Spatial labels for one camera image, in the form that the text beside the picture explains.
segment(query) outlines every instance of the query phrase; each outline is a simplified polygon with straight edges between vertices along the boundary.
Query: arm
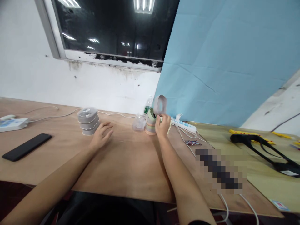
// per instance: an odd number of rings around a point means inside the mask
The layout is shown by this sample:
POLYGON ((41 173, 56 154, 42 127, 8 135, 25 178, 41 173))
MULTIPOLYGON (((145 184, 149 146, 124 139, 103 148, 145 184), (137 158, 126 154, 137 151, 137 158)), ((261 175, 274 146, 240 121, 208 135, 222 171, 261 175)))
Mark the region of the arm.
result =
POLYGON ((216 222, 194 177, 183 164, 172 147, 167 132, 170 126, 170 116, 162 115, 156 118, 155 131, 162 151, 163 163, 172 184, 178 210, 180 224, 188 225, 194 220, 202 220, 211 225, 216 222))
POLYGON ((39 183, 0 224, 40 224, 46 214, 73 187, 98 149, 110 138, 113 130, 103 134, 112 127, 109 124, 110 122, 101 123, 90 145, 39 183))

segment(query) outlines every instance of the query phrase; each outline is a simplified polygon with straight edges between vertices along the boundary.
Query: blue paper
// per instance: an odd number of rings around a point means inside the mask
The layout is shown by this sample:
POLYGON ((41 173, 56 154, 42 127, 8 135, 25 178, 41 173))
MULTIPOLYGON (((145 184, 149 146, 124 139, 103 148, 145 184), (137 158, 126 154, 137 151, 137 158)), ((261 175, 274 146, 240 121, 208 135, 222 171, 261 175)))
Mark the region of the blue paper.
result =
POLYGON ((181 0, 156 96, 181 120, 239 127, 299 67, 299 0, 181 0))

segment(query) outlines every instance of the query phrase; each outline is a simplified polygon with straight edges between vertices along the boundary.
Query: white electronic device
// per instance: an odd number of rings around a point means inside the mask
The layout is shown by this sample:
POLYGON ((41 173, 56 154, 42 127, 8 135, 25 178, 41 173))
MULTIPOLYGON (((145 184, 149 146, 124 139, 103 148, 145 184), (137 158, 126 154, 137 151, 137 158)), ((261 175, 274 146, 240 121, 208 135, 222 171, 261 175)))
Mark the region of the white electronic device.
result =
POLYGON ((0 121, 0 132, 21 130, 24 127, 27 127, 27 124, 29 121, 30 121, 29 118, 1 120, 0 121))
POLYGON ((171 123, 174 124, 175 126, 179 126, 183 129, 186 129, 192 133, 196 133, 197 128, 193 125, 190 125, 188 123, 182 122, 182 121, 175 121, 175 119, 173 117, 171 117, 171 123))

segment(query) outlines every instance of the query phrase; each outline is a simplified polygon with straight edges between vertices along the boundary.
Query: black smartphone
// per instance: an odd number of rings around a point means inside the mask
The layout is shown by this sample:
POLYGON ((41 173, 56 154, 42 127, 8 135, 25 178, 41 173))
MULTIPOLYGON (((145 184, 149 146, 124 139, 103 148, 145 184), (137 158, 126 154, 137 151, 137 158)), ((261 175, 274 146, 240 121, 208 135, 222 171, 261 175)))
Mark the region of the black smartphone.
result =
POLYGON ((41 146, 43 143, 52 138, 49 134, 39 134, 29 141, 21 144, 20 146, 14 148, 13 150, 5 153, 2 158, 7 159, 9 161, 15 162, 23 158, 25 155, 29 154, 37 147, 41 146))

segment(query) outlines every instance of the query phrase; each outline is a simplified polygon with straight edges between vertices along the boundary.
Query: wooden table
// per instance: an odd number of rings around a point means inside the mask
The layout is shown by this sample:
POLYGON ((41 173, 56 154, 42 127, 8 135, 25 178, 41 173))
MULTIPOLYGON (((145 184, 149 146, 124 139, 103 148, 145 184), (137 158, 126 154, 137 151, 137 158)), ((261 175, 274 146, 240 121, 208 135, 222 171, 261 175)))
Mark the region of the wooden table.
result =
MULTIPOLYGON (((260 157, 246 145, 238 143, 233 144, 230 141, 230 129, 257 133, 263 138, 267 138, 276 143, 274 147, 291 160, 300 164, 300 151, 289 146, 300 138, 295 135, 294 140, 279 137, 271 132, 242 129, 236 127, 216 126, 210 124, 192 123, 197 127, 198 132, 210 142, 214 148, 221 149, 226 155, 228 152, 241 154, 245 152, 245 165, 247 166, 247 180, 253 184, 266 198, 283 203, 291 212, 300 213, 300 178, 294 178, 277 172, 272 165, 260 157)), ((265 153, 259 144, 252 143, 252 146, 275 162, 286 163, 286 160, 265 153)), ((266 147, 271 154, 280 156, 273 150, 266 147)))
MULTIPOLYGON (((28 114, 24 112, 49 105, 16 99, 0 99, 0 116, 14 114, 20 118, 44 118, 64 115, 75 107, 61 106, 56 111, 43 108, 28 114)), ((101 121, 111 121, 114 133, 107 147, 94 157, 86 167, 73 190, 106 195, 130 197, 157 202, 175 203, 174 193, 164 169, 160 147, 156 136, 134 132, 133 118, 120 115, 107 116, 99 113, 101 121)), ((92 136, 82 135, 76 113, 59 118, 33 122, 25 129, 0 133, 0 154, 19 146, 40 133, 53 136, 44 145, 17 162, 0 159, 0 180, 37 185, 53 171, 86 148, 92 136)), ((175 127, 169 138, 177 153, 195 177, 211 209, 225 210, 220 197, 212 193, 203 174, 195 169, 195 157, 182 141, 175 127)), ((202 142, 201 148, 211 148, 202 142)), ((259 215, 283 217, 283 215, 250 183, 244 186, 245 197, 259 215)), ((250 213, 252 210, 239 195, 224 196, 232 212, 250 213)))

